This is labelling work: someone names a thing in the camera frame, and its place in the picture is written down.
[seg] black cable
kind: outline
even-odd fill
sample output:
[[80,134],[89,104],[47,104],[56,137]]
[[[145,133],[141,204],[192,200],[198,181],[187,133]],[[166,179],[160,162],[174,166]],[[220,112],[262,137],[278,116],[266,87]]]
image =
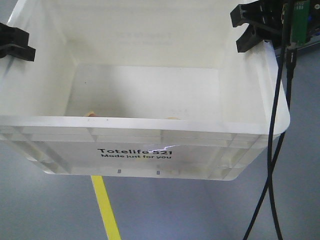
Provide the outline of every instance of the black cable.
[[283,71],[283,63],[285,58],[285,51],[287,48],[287,44],[289,42],[290,36],[290,29],[291,29],[291,20],[294,10],[295,0],[289,0],[287,4],[287,8],[284,14],[284,23],[282,29],[282,41],[281,41],[281,53],[280,53],[280,60],[281,65],[278,69],[277,80],[275,85],[274,91],[274,99],[273,99],[273,106],[272,106],[272,113],[271,113],[271,121],[270,121],[270,128],[269,128],[269,136],[268,136],[268,147],[267,147],[267,172],[268,172],[268,192],[269,192],[269,199],[270,199],[270,207],[273,217],[274,228],[276,231],[276,235],[279,240],[283,240],[281,229],[279,226],[279,220],[277,216],[276,210],[276,203],[275,203],[275,196],[274,196],[274,186],[273,186],[273,154],[272,154],[272,145],[273,145],[273,136],[274,136],[274,129],[275,129],[275,122],[276,122],[276,113],[277,113],[277,106],[279,101],[279,93],[280,93],[280,86],[281,86],[281,78],[282,78],[282,71]]
[[[283,23],[283,29],[282,29],[281,53],[280,53],[280,59],[279,59],[278,73],[277,73],[277,79],[276,79],[276,88],[275,88],[275,94],[274,94],[274,100],[273,100],[271,122],[270,122],[270,129],[269,129],[269,138],[268,138],[268,177],[267,177],[267,180],[264,184],[263,191],[261,193],[260,199],[258,201],[256,208],[255,208],[255,211],[253,213],[251,222],[250,222],[250,224],[247,228],[247,231],[243,237],[243,240],[248,239],[248,236],[249,236],[251,229],[255,223],[255,220],[257,218],[257,215],[258,215],[259,210],[261,208],[262,202],[266,196],[266,193],[267,193],[267,190],[269,187],[271,187],[271,188],[269,188],[269,197],[270,197],[270,205],[271,205],[274,226],[275,226],[275,229],[277,232],[278,239],[280,239],[280,240],[283,239],[282,235],[281,235],[281,230],[280,230],[276,207],[275,207],[275,201],[274,201],[274,195],[273,195],[272,173],[275,168],[275,165],[276,165],[279,153],[280,153],[280,149],[282,147],[282,143],[283,143],[283,140],[285,138],[286,133],[284,132],[280,135],[280,138],[278,140],[277,147],[276,147],[276,150],[275,150],[273,157],[272,157],[272,140],[273,140],[273,131],[274,131],[277,105],[278,105],[278,99],[279,99],[283,64],[284,64],[284,58],[285,58],[285,51],[286,51],[286,46],[287,46],[289,35],[290,35],[290,23],[291,23],[291,19],[292,19],[294,2],[295,2],[294,0],[290,0],[288,3],[287,11],[284,16],[284,23]],[[296,57],[297,57],[297,50],[295,50],[295,54],[294,54],[294,56],[292,55],[291,59],[294,59],[296,61]],[[292,77],[287,78],[286,100],[287,100],[288,108],[290,108],[290,103],[291,103],[291,85],[292,85],[292,78],[293,78],[293,71],[295,68],[295,64],[296,64],[296,62],[294,62],[293,67],[290,67],[290,65],[288,67],[288,61],[287,61],[288,71],[289,72],[292,71],[292,74],[291,74]]]

